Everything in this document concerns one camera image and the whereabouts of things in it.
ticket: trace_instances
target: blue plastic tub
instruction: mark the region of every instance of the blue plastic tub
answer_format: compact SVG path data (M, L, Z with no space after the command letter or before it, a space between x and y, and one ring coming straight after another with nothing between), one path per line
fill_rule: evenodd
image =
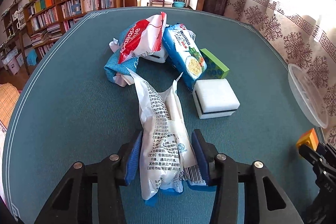
M183 8L184 6L185 6L184 2L181 2L181 1L175 1L174 2L174 7L176 7L176 8Z
M36 65L36 59L37 59L37 54L35 52L35 49L33 49L30 53L28 53L27 56L27 63L29 66L35 66Z

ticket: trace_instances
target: metal screw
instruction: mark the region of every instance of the metal screw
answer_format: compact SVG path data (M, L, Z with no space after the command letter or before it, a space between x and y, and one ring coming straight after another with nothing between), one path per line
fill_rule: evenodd
M75 162L74 164L73 164L73 167L75 168L75 169L79 169L79 168L82 168L82 166L83 166L83 164L81 163L81 162Z
M264 167L264 164L263 164L261 161L256 161L256 162L254 163L254 166L255 166L256 168L263 168L263 167Z
M118 160L119 159L119 156L117 154L112 154L110 156L110 160Z
M219 160L226 160L226 155L225 155L225 154L218 154L218 155L217 155L217 158L218 158Z

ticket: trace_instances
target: white border line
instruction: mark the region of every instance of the white border line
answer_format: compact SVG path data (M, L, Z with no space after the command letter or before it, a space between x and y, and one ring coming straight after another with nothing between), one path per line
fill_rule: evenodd
M75 26L72 30L70 30L70 32L65 36L65 38L63 38L62 41L60 41L59 43L55 44L55 48L52 50L52 52L46 57L46 60L44 60L43 64L41 65L41 67L39 67L38 71L36 72L36 74L34 75L32 81L30 82L24 97L22 98L20 105L18 107L18 110L15 114L14 117L14 122L13 125L11 127L10 130L10 134L9 134L9 140L8 140L8 148L7 148L7 154L6 154L6 172L5 172L5 177L6 177L6 192L7 192L7 199L8 199L8 205L9 205L9 209L11 211L11 213L13 214L13 208L12 206L14 206L12 204L12 199L11 199L11 188L9 186L9 162L11 159L11 149L12 149L12 144L13 144L13 139L14 139L14 133L16 130L16 126L18 123L18 118L21 114L21 111L23 109L23 106L27 100L27 97L32 89L32 87L34 86L36 80L38 79L38 77L40 76L41 72L43 71L43 69L45 68L45 66L47 65L47 63L50 61L50 59L53 57L53 55L57 52L57 50L63 45L63 43L75 32L75 30L77 30L86 20L90 19L90 18L94 18L98 15L101 14L107 14L108 12L112 12L112 11L116 11L116 10L143 10L143 9L151 9L151 10L162 10L162 9L168 9L168 10L175 10L174 8L160 8L160 7L130 7L130 8L114 8L114 9L108 9L108 10L104 10L101 12L91 12L89 14L86 15L86 18L83 18L83 20L81 20L77 26ZM211 17L216 17L216 18L220 18L222 20L228 20L231 22L235 22L239 25L244 24L246 26L248 26L248 24L243 23L243 22L239 22L227 17L223 17L223 16L218 16L215 14L211 14L211 13L207 13L207 12L203 12L203 11L193 11L193 10L183 10L184 12L188 12L188 13L195 13L195 14L204 14L207 16L211 16ZM272 47L268 44L269 42L265 40L265 38L258 32L258 31L252 31L251 32L255 32L267 45L268 47L272 50L272 52L276 55L276 57L281 61L281 63L286 67L286 69L288 70L288 67L284 64L284 61L278 56L278 54L272 49Z
M50 61L50 59L53 57L53 55L57 52L57 50L60 48L60 46L62 46L62 44L71 36L71 34L73 34L73 32L78 29L87 19L89 18L89 16L85 19L83 19L81 22L78 23L78 25L73 28L73 30L71 30L66 36L65 38L63 38L63 40L57 44L55 44L55 49L53 49L53 51L46 57L46 60L43 62L43 64L41 65L41 67L39 67L38 71L36 72L36 74L34 75L34 78L32 79L32 81L30 82L24 97L22 98L20 105L17 109L16 115L14 117L14 122L13 125L11 127L10 130L10 134L9 134L9 140L8 140L8 148L7 148L7 154L6 154L6 192L7 192L7 199L8 199L8 205L9 208L11 210L11 213L13 214L13 208L12 208L12 198L11 198L11 188L9 185L9 162L11 159L11 150L12 150L12 144L13 144L13 139L14 139L14 133L16 130L16 126L18 123L18 118L21 114L21 111L23 109L23 106L27 100L27 97L32 89L32 87L34 86L36 80L38 79L38 76L41 74L41 72L43 71L43 69L45 68L45 66L47 65L47 63Z

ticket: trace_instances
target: yellow toy block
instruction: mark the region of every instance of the yellow toy block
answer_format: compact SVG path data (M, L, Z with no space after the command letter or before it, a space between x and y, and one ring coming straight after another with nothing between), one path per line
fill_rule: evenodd
M316 151L317 145L319 144L319 140L317 139L317 135L314 128L308 130L299 138L299 140L296 143L296 148L299 149L299 147L303 144L308 145L311 149Z

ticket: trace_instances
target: bookshelf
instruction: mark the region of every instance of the bookshelf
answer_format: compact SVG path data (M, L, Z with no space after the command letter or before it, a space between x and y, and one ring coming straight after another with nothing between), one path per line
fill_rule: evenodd
M15 36L15 34L18 31L17 28L17 21L18 19L14 19L14 13L18 10L18 3L14 3L9 7L8 12L4 15L2 18L3 24L5 26L5 30L3 32L6 32L7 40L11 39Z
M50 45L57 42L88 12L123 7L123 2L123 0L31 0L24 6L24 16L27 33L39 60L43 58L45 51L50 49Z

